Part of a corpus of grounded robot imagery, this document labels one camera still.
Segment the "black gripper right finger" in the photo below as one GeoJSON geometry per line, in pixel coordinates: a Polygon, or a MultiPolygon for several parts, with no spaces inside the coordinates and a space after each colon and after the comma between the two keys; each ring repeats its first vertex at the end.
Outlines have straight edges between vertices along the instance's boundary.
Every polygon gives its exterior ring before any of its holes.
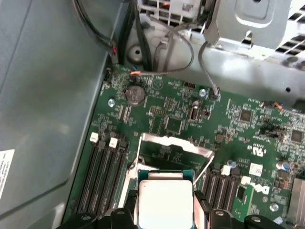
{"type": "Polygon", "coordinates": [[[194,226],[196,229],[275,229],[276,223],[260,215],[249,215],[239,221],[228,211],[213,209],[201,191],[194,191],[194,226]]]}

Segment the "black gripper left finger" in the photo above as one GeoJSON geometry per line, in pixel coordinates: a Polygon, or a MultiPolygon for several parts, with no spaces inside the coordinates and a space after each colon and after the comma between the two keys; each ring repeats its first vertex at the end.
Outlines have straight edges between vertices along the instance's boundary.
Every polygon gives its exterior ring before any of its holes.
{"type": "Polygon", "coordinates": [[[60,229],[137,229],[133,215],[138,197],[137,190],[128,192],[124,208],[113,210],[109,216],[101,219],[93,213],[80,213],[62,223],[60,229]]]}

